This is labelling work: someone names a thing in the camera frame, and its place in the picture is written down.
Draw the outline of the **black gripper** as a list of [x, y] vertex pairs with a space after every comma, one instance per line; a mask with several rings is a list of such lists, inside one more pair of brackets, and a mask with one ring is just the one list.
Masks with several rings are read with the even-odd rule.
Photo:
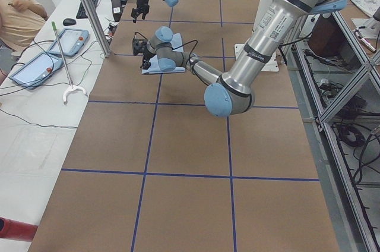
[[154, 57], [154, 48], [150, 46], [150, 44], [146, 44], [143, 49], [143, 63], [140, 68], [149, 68], [150, 67], [150, 59]]
[[137, 0], [137, 5], [132, 9], [132, 22], [136, 23], [137, 18], [142, 15], [142, 19], [145, 20], [146, 15], [149, 13], [149, 0]]

